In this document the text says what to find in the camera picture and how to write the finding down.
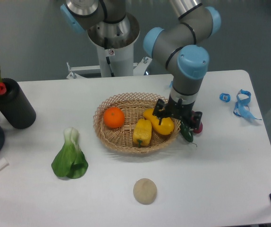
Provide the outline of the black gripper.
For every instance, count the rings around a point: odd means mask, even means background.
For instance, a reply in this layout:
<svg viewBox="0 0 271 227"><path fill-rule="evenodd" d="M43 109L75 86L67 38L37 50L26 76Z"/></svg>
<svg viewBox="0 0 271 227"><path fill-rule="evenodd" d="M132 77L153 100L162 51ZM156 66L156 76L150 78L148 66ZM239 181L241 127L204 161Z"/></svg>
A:
<svg viewBox="0 0 271 227"><path fill-rule="evenodd" d="M162 99L158 99L152 112L159 120L158 125L161 125L162 119L172 117L184 122L186 131L202 132L203 123L201 121L203 113L200 111L192 111L195 101L184 104L183 99L169 96L167 105Z"/></svg>

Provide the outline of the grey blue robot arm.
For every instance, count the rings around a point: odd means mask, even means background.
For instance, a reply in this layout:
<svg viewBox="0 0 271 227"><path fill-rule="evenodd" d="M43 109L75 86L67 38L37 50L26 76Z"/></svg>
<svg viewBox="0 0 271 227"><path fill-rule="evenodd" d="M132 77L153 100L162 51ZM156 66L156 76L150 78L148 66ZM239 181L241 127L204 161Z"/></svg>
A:
<svg viewBox="0 0 271 227"><path fill-rule="evenodd" d="M179 23L169 30L151 29L143 43L146 53L173 75L169 99L158 100L153 115L160 121L175 118L199 130L202 113L194 112L193 106L210 57L198 43L218 32L221 17L215 8L205 7L200 0L172 0L170 4Z"/></svg>

